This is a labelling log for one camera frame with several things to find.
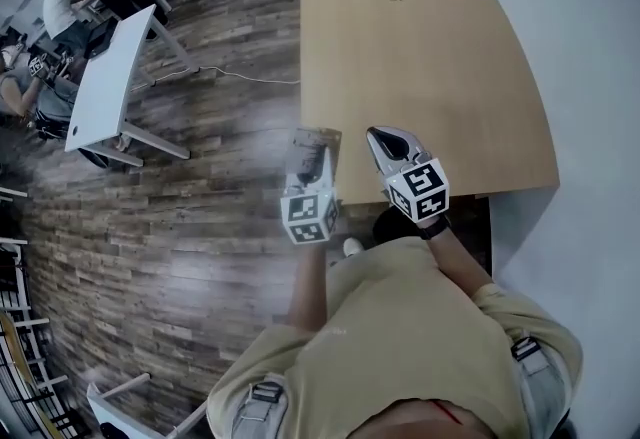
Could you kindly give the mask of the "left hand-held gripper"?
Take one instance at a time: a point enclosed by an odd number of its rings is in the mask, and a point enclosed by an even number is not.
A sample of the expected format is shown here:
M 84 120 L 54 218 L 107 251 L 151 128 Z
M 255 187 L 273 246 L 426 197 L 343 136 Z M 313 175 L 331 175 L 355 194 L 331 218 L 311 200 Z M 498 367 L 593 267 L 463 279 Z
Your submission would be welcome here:
M 332 150 L 328 145 L 320 147 L 316 169 L 315 183 L 306 184 L 304 156 L 292 154 L 286 160 L 281 218 L 286 233 L 296 245 L 329 241 L 339 216 Z

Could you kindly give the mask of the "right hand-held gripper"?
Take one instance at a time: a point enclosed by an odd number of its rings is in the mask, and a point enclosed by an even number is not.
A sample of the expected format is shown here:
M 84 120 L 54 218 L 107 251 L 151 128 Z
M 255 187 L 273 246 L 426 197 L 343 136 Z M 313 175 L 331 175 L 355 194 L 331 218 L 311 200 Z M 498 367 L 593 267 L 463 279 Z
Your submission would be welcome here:
M 391 204 L 412 222 L 420 223 L 449 208 L 450 185 L 444 169 L 437 158 L 423 152 L 413 134 L 390 126 L 372 126 L 366 140 L 377 169 L 384 175 Z M 415 157 L 392 172 L 395 156 Z

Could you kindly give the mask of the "person's left forearm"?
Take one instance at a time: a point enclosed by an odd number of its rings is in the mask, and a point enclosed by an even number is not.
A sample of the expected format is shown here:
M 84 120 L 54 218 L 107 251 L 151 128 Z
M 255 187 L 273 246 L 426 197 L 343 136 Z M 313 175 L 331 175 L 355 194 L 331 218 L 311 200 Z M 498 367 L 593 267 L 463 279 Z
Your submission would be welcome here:
M 327 323 L 326 244 L 301 246 L 289 305 L 287 323 L 318 332 Z

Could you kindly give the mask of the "person's right forearm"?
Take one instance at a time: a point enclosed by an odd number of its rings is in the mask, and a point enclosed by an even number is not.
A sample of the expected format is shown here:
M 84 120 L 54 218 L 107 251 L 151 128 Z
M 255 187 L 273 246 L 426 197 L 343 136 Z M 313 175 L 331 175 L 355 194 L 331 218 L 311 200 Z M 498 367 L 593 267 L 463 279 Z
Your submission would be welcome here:
M 469 253 L 450 228 L 427 240 L 440 271 L 467 296 L 473 297 L 493 279 Z

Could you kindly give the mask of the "person's dark trousers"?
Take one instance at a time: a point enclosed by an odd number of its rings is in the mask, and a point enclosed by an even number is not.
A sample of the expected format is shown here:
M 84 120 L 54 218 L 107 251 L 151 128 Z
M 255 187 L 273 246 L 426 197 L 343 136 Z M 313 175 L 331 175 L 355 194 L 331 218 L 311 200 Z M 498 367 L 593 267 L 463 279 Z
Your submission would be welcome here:
M 401 238 L 422 238 L 421 229 L 397 207 L 389 207 L 375 220 L 372 237 L 376 245 Z

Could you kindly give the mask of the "black wristband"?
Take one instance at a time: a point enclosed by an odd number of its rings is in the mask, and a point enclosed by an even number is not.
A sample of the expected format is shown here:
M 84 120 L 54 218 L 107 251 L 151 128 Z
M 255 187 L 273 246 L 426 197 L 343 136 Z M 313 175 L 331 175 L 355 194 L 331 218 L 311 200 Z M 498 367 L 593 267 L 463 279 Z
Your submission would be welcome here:
M 424 224 L 418 225 L 419 236 L 427 241 L 434 239 L 449 228 L 450 222 L 445 215 L 429 218 Z

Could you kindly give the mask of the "light wooden table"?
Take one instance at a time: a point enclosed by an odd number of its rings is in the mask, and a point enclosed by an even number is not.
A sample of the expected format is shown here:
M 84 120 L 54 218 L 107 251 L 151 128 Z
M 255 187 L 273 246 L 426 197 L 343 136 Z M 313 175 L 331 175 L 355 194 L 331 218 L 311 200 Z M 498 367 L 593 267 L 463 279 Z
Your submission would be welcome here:
M 371 126 L 416 135 L 455 196 L 559 185 L 548 119 L 498 0 L 300 0 L 301 122 L 337 130 L 338 196 L 380 202 Z

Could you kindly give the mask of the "person's beige t-shirt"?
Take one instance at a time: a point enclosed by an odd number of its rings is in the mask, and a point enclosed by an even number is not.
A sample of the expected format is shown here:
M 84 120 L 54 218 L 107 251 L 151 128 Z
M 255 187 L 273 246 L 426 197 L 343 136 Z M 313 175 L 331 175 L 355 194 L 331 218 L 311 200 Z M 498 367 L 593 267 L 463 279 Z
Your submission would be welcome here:
M 528 298 L 494 283 L 467 296 L 414 237 L 327 275 L 321 330 L 266 328 L 212 389 L 217 439 L 348 439 L 410 399 L 467 409 L 496 439 L 548 439 L 568 412 L 580 343 Z

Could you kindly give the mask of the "curved white desk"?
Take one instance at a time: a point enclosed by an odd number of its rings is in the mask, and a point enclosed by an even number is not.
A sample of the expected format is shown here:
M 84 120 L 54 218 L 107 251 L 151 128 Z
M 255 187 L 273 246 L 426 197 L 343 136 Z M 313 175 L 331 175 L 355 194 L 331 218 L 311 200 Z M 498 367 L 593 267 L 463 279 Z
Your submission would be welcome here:
M 134 167 L 144 160 L 109 148 L 105 142 L 124 134 L 134 140 L 187 160 L 191 152 L 144 130 L 126 119 L 132 82 L 146 36 L 154 30 L 191 73 L 200 67 L 154 16 L 150 6 L 118 22 L 109 47 L 87 62 L 76 94 L 65 141 L 65 152 L 87 150 Z

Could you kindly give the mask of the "small white desk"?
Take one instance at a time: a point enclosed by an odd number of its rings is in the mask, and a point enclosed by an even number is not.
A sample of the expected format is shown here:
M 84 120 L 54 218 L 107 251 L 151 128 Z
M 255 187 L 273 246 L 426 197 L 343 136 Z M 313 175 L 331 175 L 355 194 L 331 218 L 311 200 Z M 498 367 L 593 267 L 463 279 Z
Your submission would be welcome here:
M 203 401 L 188 417 L 174 426 L 168 434 L 163 435 L 119 410 L 110 402 L 111 398 L 132 391 L 150 380 L 149 373 L 142 373 L 106 392 L 101 392 L 95 382 L 89 383 L 86 399 L 106 439 L 181 439 L 205 417 L 207 401 Z

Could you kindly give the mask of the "metal rack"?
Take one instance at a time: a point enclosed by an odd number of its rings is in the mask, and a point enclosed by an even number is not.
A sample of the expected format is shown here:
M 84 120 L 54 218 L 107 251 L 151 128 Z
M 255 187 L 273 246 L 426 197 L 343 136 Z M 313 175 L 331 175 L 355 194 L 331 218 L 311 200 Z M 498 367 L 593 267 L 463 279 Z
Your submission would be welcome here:
M 28 295 L 28 241 L 5 215 L 15 198 L 26 196 L 0 186 L 0 414 L 23 439 L 80 439 L 85 429 L 58 392 L 67 378 L 49 374 L 41 346 L 49 320 L 35 316 Z

